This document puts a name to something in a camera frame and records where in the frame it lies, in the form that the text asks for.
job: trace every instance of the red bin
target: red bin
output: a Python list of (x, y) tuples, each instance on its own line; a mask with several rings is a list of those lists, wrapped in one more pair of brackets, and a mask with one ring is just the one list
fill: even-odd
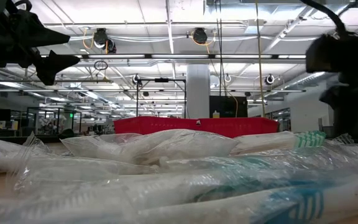
[(117, 134), (151, 134), (170, 129), (190, 129), (216, 133), (229, 138), (276, 133), (278, 125), (278, 122), (267, 118), (180, 119), (141, 116), (114, 121)]

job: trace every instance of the bottle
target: bottle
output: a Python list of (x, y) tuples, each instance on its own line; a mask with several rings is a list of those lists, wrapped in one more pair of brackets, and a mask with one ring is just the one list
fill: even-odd
[(212, 118), (219, 118), (220, 117), (220, 113), (215, 111), (213, 114), (212, 114)]

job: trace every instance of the white pillar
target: white pillar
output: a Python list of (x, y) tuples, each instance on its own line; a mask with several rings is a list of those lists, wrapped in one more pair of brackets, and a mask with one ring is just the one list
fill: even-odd
[(208, 65), (187, 66), (187, 116), (209, 118), (210, 71)]

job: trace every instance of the ceiling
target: ceiling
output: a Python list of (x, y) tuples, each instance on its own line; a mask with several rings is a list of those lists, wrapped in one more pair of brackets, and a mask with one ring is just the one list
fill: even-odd
[[(71, 36), (67, 44), (40, 47), (40, 53), (47, 55), (51, 50), (58, 54), (93, 55), (104, 52), (91, 45), (92, 33), (98, 27), (107, 28), (108, 35), (117, 46), (117, 54), (202, 54), (206, 55), (207, 47), (196, 45), (191, 33), (196, 27), (203, 27), (209, 36), (208, 51), (220, 54), (216, 18), (222, 19), (222, 54), (257, 55), (259, 42), (257, 28), (260, 29), (260, 51), (264, 55), (304, 55), (312, 41), (324, 33), (333, 33), (335, 26), (324, 14), (306, 7), (296, 0), (264, 1), (260, 0), (259, 20), (255, 4), (247, 0), (222, 0), (221, 13), (216, 12), (212, 0), (31, 0), (32, 12), (49, 29)], [(349, 1), (327, 0), (327, 7), (339, 12)], [(358, 31), (358, 8), (345, 12), (341, 19), (348, 30)], [(0, 85), (0, 88), (46, 89), (46, 90), (112, 90), (111, 92), (95, 92), (97, 99), (78, 94), (78, 92), (38, 92), (41, 101), (44, 96), (54, 96), (73, 103), (127, 103), (133, 104), (135, 93), (118, 93), (118, 90), (133, 89), (132, 78), (138, 74), (141, 78), (186, 78), (186, 67), (189, 63), (209, 64), (211, 74), (220, 74), (220, 61), (214, 60), (168, 60), (168, 59), (127, 59), (109, 58), (104, 61), (109, 65), (105, 71), (95, 71), (97, 60), (86, 59), (57, 75), (55, 86), (43, 86), (41, 83), (21, 83), (18, 86)], [(258, 90), (260, 70), (257, 58), (252, 60), (223, 60), (224, 73), (231, 77), (227, 83), (229, 89)], [(262, 78), (272, 74), (276, 79), (272, 86), (264, 86), (266, 90), (280, 88), (305, 73), (305, 61), (297, 60), (262, 60)], [(27, 80), (35, 72), (34, 67), (27, 71)], [(17, 65), (9, 65), (0, 69), (0, 78), (6, 80), (22, 80), (26, 71)], [(150, 92), (144, 99), (183, 99), (184, 94), (177, 84), (150, 82), (146, 89), (169, 89), (173, 92)], [(259, 99), (254, 94), (251, 99)], [(62, 103), (48, 99), (49, 103)], [(169, 105), (161, 107), (182, 111), (181, 106)], [(99, 110), (114, 110), (111, 106), (98, 107)], [(152, 106), (144, 106), (153, 112)], [(125, 114), (128, 111), (116, 112)]]

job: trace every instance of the hanging wire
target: hanging wire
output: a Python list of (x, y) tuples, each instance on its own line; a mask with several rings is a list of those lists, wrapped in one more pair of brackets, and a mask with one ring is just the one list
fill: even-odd
[(260, 44), (260, 30), (259, 30), (259, 9), (258, 9), (258, 0), (255, 0), (256, 5), (256, 26), (257, 26), (257, 32), (258, 32), (258, 55), (259, 55), (259, 87), (260, 87), (260, 96), (262, 99), (262, 118), (265, 117), (265, 97), (264, 97), (264, 89), (262, 85), (262, 49)]

